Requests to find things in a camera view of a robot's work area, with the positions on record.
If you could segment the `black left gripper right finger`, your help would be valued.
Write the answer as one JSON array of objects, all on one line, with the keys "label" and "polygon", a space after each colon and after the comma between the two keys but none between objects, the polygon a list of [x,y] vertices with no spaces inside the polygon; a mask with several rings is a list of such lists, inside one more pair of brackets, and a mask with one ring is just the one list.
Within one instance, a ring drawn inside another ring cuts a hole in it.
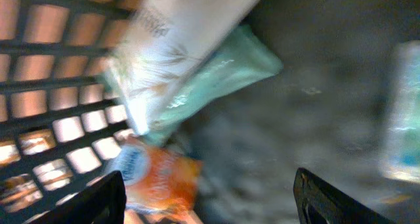
[{"label": "black left gripper right finger", "polygon": [[296,171],[293,194],[303,224],[392,223],[305,168]]}]

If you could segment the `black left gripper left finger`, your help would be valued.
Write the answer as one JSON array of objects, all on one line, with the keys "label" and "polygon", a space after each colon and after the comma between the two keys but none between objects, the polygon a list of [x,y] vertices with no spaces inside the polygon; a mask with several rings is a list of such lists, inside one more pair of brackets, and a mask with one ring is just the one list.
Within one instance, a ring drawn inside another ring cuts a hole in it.
[{"label": "black left gripper left finger", "polygon": [[123,223],[126,200],[122,175],[113,171],[90,186],[76,181],[46,192],[21,211],[21,222],[45,212],[34,223]]}]

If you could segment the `orange tissue packet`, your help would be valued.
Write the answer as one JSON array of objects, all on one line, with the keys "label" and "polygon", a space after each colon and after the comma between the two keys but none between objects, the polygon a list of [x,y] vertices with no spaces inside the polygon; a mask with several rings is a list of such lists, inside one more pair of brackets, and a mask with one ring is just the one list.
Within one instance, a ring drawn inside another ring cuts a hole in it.
[{"label": "orange tissue packet", "polygon": [[127,197],[125,208],[141,214],[184,219],[192,211],[202,161],[127,137],[105,172],[119,171]]}]

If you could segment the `small green tissue packet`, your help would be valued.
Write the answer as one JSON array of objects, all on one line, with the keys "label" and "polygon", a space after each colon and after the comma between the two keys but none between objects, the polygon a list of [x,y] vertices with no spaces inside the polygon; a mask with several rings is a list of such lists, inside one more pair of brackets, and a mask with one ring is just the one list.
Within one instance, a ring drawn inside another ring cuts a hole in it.
[{"label": "small green tissue packet", "polygon": [[381,173],[419,182],[419,41],[400,44],[384,124]]}]

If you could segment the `mint green wipes pack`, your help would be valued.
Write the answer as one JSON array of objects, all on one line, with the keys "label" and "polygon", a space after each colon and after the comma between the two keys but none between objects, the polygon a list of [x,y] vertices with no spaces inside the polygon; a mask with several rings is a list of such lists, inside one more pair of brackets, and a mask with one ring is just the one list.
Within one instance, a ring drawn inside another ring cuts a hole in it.
[{"label": "mint green wipes pack", "polygon": [[253,34],[250,26],[238,26],[180,88],[144,138],[153,145],[164,145],[184,120],[211,101],[275,76],[282,68],[281,60]]}]

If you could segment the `white cream tube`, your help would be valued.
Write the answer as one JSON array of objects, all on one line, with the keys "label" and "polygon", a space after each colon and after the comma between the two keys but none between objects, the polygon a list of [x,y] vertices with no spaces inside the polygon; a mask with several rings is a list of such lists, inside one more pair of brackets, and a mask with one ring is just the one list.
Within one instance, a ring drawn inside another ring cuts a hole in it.
[{"label": "white cream tube", "polygon": [[138,135],[259,0],[140,0],[104,79]]}]

